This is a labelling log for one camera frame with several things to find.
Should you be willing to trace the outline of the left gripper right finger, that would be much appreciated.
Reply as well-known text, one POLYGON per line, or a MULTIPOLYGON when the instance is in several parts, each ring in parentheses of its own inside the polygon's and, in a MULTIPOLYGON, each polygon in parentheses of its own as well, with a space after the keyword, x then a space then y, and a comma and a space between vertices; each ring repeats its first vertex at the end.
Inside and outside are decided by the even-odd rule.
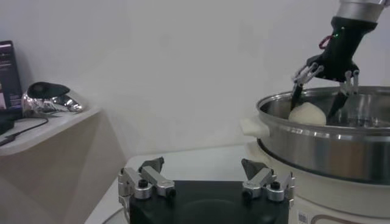
POLYGON ((275 173, 265 163, 242 159, 247 180, 242 184, 245 201, 266 197, 269 201, 294 202, 295 177, 292 172, 275 173))

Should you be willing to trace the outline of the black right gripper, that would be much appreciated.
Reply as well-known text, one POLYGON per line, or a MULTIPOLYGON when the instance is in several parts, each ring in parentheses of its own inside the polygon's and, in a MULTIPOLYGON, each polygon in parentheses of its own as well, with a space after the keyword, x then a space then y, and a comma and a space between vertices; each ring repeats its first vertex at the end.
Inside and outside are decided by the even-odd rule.
POLYGON ((339 91, 333 100, 327 119, 331 119, 351 95, 358 93, 358 66, 352 58, 365 34, 373 31, 377 23, 334 16, 331 20, 333 33, 324 51, 307 60, 294 75, 291 93, 291 110, 301 96, 304 84, 315 76, 320 79, 340 82, 339 91))

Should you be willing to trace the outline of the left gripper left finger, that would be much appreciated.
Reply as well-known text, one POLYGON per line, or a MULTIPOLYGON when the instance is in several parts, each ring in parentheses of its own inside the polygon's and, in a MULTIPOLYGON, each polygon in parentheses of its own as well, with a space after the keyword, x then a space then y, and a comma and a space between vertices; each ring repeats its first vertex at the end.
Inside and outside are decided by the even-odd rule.
POLYGON ((176 184, 161 174, 165 161, 144 161, 138 169, 124 167, 118 174, 118 200, 126 214, 136 208, 175 214, 176 184))

